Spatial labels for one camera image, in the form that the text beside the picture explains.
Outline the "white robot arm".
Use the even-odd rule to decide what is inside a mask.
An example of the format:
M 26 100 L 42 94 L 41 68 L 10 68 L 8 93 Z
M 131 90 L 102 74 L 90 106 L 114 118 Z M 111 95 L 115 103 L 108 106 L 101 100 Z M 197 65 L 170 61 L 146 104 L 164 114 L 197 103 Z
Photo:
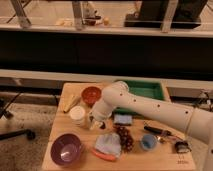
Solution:
M 208 145 L 203 171 L 213 171 L 213 113 L 196 107 L 137 96 L 124 81 L 102 89 L 101 98 L 89 112 L 90 128 L 104 123 L 117 108 L 134 111 L 156 120 Z

